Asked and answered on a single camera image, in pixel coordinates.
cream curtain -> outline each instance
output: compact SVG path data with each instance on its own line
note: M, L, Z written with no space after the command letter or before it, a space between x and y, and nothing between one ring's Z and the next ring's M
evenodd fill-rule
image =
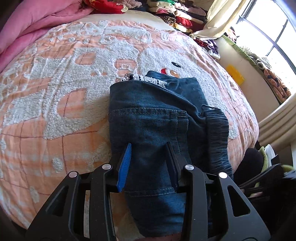
M238 19L250 0L215 0L207 14L208 22L203 30L192 33L190 36L200 39L216 39L221 37Z
M275 151L285 148L296 138L296 94L259 122L261 146L270 144Z

red cloth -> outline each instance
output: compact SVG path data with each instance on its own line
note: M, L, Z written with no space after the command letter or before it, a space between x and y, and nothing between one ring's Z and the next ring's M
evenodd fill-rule
M205 42L203 42L203 41L201 41L200 39L198 39L198 38L196 38L196 39L194 39L194 41L199 45L199 46L201 46L201 47L207 47L208 46L208 44L207 43L205 43Z
M191 28L192 23L190 20L176 16L176 23L183 25L185 28Z
M162 13L168 14L168 10L161 8L156 12L156 14L162 14Z
M199 30L202 30L205 26L205 24L199 24L199 23L196 23L194 21L191 21L189 20L192 24L192 27L191 29L193 30L193 32L196 32L196 31L199 31Z
M107 0L84 0L84 2L93 7L96 10L95 13L124 13L121 11L124 8L124 5L118 5L114 2L108 2Z

patterned cloth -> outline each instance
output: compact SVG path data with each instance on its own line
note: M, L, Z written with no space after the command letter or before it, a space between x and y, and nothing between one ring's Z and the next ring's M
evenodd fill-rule
M228 119L236 170L258 124L238 85L194 40L131 21L63 24L0 74L0 204L14 222L27 228L70 171L109 161L110 86L149 70L197 79L208 104ZM127 212L123 195L112 195L116 227Z
M176 23L175 17L170 17L167 14L159 14L158 16L167 24L175 24Z
M290 90L286 87L284 82L270 69L267 67L263 70L264 75L266 76L268 82L271 85L271 88L278 97L278 100L281 103L284 103L286 99L291 96Z

fuzzy white pattern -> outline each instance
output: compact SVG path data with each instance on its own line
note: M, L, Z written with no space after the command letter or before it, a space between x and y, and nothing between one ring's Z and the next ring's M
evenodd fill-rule
M2 137L2 139L0 140L0 147L1 147L2 153L4 153L4 150L6 149L6 142L4 140L4 137Z
M64 162L60 158L54 157L52 159L52 166L55 169L56 173L64 170Z
M195 77L199 82L209 106L217 107L223 112L228 112L233 120L234 116L221 98L219 88L214 79L195 63L195 57L182 50L170 51L159 48L146 48L138 57L139 72L146 75L148 71L160 72L166 69L166 74L171 75L171 71L177 73L180 78ZM181 68L176 67L172 62L177 63ZM223 82L227 88L230 98L233 91L229 82ZM238 136L237 123L234 121L233 129L229 130L229 138L234 139Z
M151 34L144 28L130 28L125 26L107 27L104 34L122 34L127 37L132 37L144 43L152 42Z
M4 178L4 174L3 174L3 171L1 170L1 168L0 168L0 178Z
M40 116L44 94L45 90L41 90L37 93L14 99L6 112L3 126L9 126Z
M17 219L23 224L23 226L28 229L28 227L30 226L30 222L26 219L19 207L12 204L10 196L11 194L7 192L7 189L3 188L0 185L0 201L2 204L1 207L9 216L12 216L11 210L13 210L13 216L17 217Z
M39 193L32 186L30 186L29 190L30 190L30 194L31 194L31 197L32 197L33 202L34 203L38 203L39 200L40 200Z
M79 56L89 52L96 53L92 65L75 63ZM61 137L85 129L105 118L108 114L109 87L119 77L115 68L116 60L125 59L126 56L136 60L138 54L139 51L126 41L116 41L107 46L106 49L77 48L73 56L69 58L45 59L37 57L38 61L34 62L27 77L30 79L51 77L42 109L43 117L47 121L44 138ZM103 72L108 73L108 75L102 76L101 73ZM57 112L57 106L62 97L72 91L84 88L87 91L84 99L83 118L69 119L60 116Z

wall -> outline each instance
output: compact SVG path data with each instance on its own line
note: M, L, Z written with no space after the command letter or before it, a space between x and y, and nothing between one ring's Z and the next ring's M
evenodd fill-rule
M245 78L240 85L242 92L259 121L272 113L279 104L271 89L250 63L237 53L223 38L216 39L221 60L217 61L226 68L233 65Z
M203 8L204 10L209 10L212 6L214 0L192 0L196 6Z

